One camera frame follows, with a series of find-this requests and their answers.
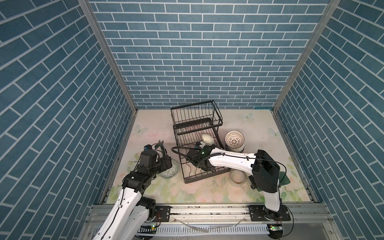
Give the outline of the left controller board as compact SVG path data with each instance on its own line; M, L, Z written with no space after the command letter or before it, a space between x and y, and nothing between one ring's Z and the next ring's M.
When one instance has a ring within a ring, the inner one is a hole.
M141 237L149 237L155 235L157 233L157 229L159 226L151 225L151 226L141 226L138 230L136 236Z

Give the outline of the controller board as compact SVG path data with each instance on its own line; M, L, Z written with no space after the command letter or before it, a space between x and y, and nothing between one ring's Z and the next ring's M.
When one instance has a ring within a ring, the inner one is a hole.
M279 240L284 233L284 228L281 224L267 224L268 237L273 240Z
M138 230L136 236L141 237L149 237L155 235L157 233L157 229L159 226L151 225L151 226L141 226Z

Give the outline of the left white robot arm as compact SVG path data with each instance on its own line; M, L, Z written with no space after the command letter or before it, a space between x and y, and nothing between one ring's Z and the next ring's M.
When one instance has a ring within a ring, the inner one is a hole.
M95 240L132 240L142 225L156 217L156 201L144 197L152 180L172 168L172 158L162 142L146 145L135 168L122 182L118 199Z

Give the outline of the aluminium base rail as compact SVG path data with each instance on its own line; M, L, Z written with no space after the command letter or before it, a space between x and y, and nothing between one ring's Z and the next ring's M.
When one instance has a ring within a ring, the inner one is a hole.
M252 222L250 218L249 206L257 203L245 204L158 204L158 206L171 206L169 222L146 222L149 224L159 224L161 227L166 225L180 224L174 218L187 224L207 224L223 225L235 224L241 219L246 218L240 224L248 223L268 223ZM322 203L285 203L291 214L289 222L274 223L295 223L295 224L331 224L334 222L328 208Z

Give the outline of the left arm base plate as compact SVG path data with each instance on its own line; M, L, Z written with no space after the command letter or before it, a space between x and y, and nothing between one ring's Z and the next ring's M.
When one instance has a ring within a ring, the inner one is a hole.
M171 215L171 206L155 206L151 207L149 211L150 222L169 222Z

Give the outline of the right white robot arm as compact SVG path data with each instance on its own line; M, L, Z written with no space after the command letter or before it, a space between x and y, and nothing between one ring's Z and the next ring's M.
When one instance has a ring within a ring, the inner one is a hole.
M280 218L280 165L270 155L259 150L255 154L226 151L215 146L201 145L188 148L185 159L206 172L226 167L244 172L251 187L264 193L264 216L271 221Z

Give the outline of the green rimmed striped bowl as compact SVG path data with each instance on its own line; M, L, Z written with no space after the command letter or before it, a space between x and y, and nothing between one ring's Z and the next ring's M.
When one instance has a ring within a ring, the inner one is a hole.
M162 172L162 173L159 173L159 175L164 178L164 179L170 179L170 178L173 178L174 176L176 176L179 172L179 166L178 165L175 165L173 167L171 167L170 169Z

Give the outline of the green handled pliers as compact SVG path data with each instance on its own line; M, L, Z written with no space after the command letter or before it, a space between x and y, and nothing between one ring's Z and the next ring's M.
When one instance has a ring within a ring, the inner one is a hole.
M155 144L155 150L161 151L163 154L165 154L167 151L163 145L164 141L159 140L157 144Z

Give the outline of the right controller board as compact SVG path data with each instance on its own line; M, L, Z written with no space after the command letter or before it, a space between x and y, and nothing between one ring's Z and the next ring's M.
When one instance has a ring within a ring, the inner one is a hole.
M273 240L279 240L284 233L284 228L281 224L267 224L268 237Z

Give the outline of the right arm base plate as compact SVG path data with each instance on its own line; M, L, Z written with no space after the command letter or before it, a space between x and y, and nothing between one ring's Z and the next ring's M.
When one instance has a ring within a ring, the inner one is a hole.
M291 221L291 214L289 209L281 205L278 212L267 209L264 205L250 205L249 206L250 218L252 222L289 222Z

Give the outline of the green sponge pad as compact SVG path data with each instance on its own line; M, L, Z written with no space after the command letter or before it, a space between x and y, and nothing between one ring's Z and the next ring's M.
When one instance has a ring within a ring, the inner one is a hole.
M286 175L285 172L279 172L279 187L289 185L291 183L291 180Z

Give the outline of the cream ceramic bowl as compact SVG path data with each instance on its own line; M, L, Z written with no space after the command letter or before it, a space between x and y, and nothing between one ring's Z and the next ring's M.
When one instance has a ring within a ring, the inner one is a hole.
M214 138L208 134L202 134L202 141L201 141L201 146L214 146L215 141Z

